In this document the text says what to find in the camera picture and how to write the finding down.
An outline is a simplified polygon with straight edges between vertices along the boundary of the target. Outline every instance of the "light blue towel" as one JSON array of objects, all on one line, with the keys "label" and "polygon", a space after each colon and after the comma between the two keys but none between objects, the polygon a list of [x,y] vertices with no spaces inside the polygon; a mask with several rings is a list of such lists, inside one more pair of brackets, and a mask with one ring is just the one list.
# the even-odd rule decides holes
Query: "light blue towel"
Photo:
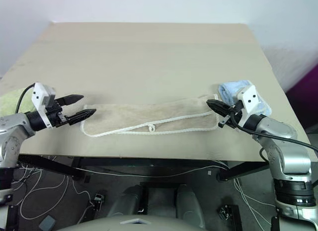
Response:
[{"label": "light blue towel", "polygon": [[[247,85],[253,85],[249,80],[239,80],[223,83],[219,86],[219,93],[224,103],[233,105],[236,103],[236,95],[238,91]],[[272,114],[272,109],[266,101],[257,93],[260,103],[258,104],[255,113],[257,115],[264,114],[269,116]]]}]

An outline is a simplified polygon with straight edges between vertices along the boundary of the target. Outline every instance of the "beige tabletop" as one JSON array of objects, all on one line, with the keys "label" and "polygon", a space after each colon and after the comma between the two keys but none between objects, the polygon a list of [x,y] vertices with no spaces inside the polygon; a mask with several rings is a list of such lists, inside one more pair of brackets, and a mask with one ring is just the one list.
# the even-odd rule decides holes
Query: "beige tabletop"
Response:
[{"label": "beige tabletop", "polygon": [[[217,91],[248,79],[270,104],[272,117],[308,138],[271,66],[246,25],[165,23],[52,24],[0,81],[0,94],[39,81],[57,97],[83,94],[85,104],[156,104]],[[43,130],[24,154],[260,161],[260,145],[230,127],[170,135],[91,138],[80,125]],[[311,159],[316,161],[310,151]]]}]

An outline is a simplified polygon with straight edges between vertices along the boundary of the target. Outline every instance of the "floor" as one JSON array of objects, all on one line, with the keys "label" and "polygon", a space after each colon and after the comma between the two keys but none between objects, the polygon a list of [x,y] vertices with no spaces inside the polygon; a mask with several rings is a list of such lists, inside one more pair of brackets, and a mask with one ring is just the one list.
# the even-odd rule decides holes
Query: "floor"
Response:
[{"label": "floor", "polygon": [[[70,164],[72,159],[68,157],[57,157],[56,161]],[[169,175],[188,170],[173,168],[162,169],[156,167],[87,167],[87,169],[93,169],[95,171],[102,172],[106,169],[112,169],[121,172],[146,175]],[[318,178],[316,175],[318,172],[315,172],[318,170],[318,165],[316,163],[313,164],[313,170],[313,180],[315,180]],[[217,214],[218,208],[225,203],[239,205],[244,231],[260,230],[247,205],[241,199],[239,192],[234,189],[233,182],[218,182],[215,179],[217,172],[217,168],[208,168],[171,178],[117,177],[92,174],[90,176],[89,183],[84,183],[83,181],[75,182],[75,186],[79,192],[87,190],[91,196],[93,196],[96,192],[106,194],[106,199],[102,210],[96,214],[96,218],[102,218],[107,215],[111,205],[121,194],[121,192],[129,186],[139,184],[140,182],[149,181],[186,183],[192,187],[199,203],[201,204],[207,230],[231,230],[229,223],[221,220]],[[18,171],[18,173],[20,174],[16,174],[16,178],[22,175],[22,170]],[[35,174],[28,179],[27,186],[29,190],[37,181],[38,175],[39,174]],[[56,186],[61,183],[63,177],[63,175],[44,171],[42,172],[42,178],[37,187],[41,188]],[[273,204],[274,194],[269,170],[245,176],[241,179],[241,184],[244,192],[247,195],[262,202]],[[59,188],[40,190],[30,194],[30,196],[23,203],[22,212],[24,216],[27,218],[35,217],[52,207],[62,195],[65,187],[66,181],[64,181],[64,184]],[[25,188],[25,186],[22,186],[16,191],[13,204],[16,204],[25,195]],[[70,179],[64,198],[56,208],[47,213],[56,220],[53,230],[58,230],[76,224],[84,209],[86,208],[87,201],[88,197],[86,194],[78,195],[75,193],[72,187],[72,180]],[[273,207],[261,205],[254,201],[250,201],[250,204],[261,214],[263,214],[268,221],[270,221],[271,217],[275,215],[275,210]],[[20,230],[40,230],[38,225],[45,217],[46,215],[43,215],[34,220],[20,218]],[[268,225],[263,219],[259,218],[259,221],[264,227],[264,230],[270,230],[270,225]]]}]

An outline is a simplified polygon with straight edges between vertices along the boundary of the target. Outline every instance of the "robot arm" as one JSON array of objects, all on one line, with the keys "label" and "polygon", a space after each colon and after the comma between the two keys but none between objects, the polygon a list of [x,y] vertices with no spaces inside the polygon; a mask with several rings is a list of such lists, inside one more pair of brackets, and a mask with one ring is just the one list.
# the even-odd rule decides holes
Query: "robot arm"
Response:
[{"label": "robot arm", "polygon": [[51,87],[35,83],[32,102],[37,111],[16,113],[0,118],[0,230],[14,230],[15,220],[10,216],[14,207],[11,182],[16,168],[20,147],[24,140],[45,128],[73,125],[90,117],[96,109],[86,109],[73,116],[64,116],[62,106],[70,105],[83,98],[82,95],[69,95],[55,99]]},{"label": "robot arm", "polygon": [[[318,209],[311,180],[311,160],[307,150],[295,143],[281,141],[264,135],[296,139],[297,132],[291,126],[264,115],[251,114],[258,100],[254,86],[244,88],[247,97],[238,96],[233,106],[218,100],[208,100],[208,106],[224,119],[219,123],[256,135],[256,140],[267,153],[270,171],[274,180],[276,211],[278,217],[311,222],[318,231]],[[252,104],[252,109],[245,109]]]}]

